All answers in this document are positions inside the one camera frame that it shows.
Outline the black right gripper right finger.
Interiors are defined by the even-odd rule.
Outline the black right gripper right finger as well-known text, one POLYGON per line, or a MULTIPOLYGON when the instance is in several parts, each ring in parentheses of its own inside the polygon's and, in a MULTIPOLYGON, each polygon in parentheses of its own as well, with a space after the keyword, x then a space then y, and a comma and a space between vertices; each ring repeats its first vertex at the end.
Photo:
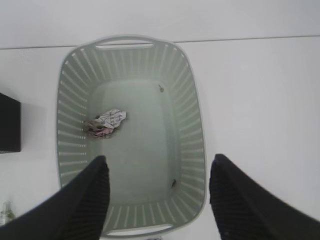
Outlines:
POLYGON ((280 200, 223 154, 210 169, 209 196, 222 240, 318 240, 320 222, 280 200))

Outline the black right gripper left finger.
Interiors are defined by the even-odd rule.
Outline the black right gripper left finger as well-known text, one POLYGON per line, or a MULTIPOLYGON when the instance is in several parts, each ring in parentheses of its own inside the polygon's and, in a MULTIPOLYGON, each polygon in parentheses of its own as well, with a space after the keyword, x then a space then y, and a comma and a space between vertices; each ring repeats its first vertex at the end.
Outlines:
POLYGON ((2 226, 0 238, 98 240, 109 204, 109 168, 100 155, 52 197, 2 226))

